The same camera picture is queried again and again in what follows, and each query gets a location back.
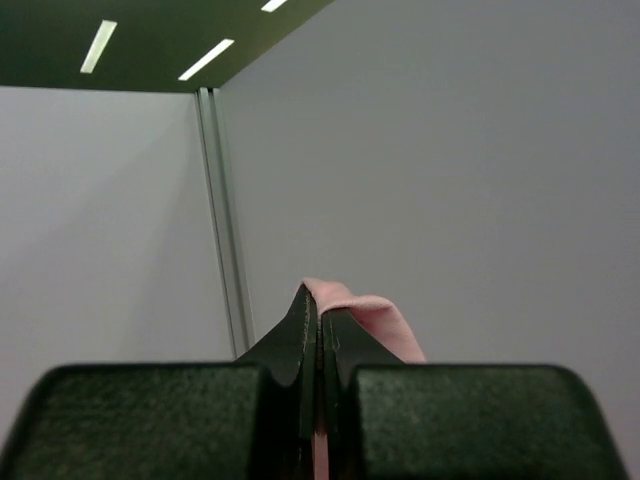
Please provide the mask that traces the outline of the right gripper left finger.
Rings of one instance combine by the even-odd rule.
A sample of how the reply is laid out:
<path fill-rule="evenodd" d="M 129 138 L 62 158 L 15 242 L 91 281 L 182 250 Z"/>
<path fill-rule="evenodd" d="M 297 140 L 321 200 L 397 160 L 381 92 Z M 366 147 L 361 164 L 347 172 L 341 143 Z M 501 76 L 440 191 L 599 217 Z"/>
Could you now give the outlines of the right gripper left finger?
<path fill-rule="evenodd" d="M 229 362 L 63 365 L 27 395 L 5 479 L 310 479 L 318 314 L 284 318 Z"/>

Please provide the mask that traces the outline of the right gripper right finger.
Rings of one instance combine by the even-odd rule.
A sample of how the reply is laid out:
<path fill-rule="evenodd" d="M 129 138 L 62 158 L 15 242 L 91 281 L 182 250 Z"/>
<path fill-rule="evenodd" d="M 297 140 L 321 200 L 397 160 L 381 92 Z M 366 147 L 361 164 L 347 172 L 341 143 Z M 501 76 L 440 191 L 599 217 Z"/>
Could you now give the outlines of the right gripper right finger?
<path fill-rule="evenodd" d="M 322 318 L 333 479 L 624 479 L 591 390 L 557 365 L 405 363 Z"/>

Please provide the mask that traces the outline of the pink t shirt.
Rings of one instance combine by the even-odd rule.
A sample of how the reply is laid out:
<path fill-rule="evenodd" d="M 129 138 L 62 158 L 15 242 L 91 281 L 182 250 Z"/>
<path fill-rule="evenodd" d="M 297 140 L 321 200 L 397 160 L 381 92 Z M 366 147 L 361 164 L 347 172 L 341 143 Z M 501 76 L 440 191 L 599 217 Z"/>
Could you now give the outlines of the pink t shirt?
<path fill-rule="evenodd" d="M 344 284 L 307 277 L 302 284 L 315 300 L 318 316 L 347 309 L 354 319 L 379 343 L 405 363 L 425 363 L 426 357 L 409 323 L 388 299 L 377 295 L 355 295 Z M 324 386 L 316 386 L 316 419 L 313 437 L 315 479 L 329 479 L 329 451 L 324 413 Z"/>

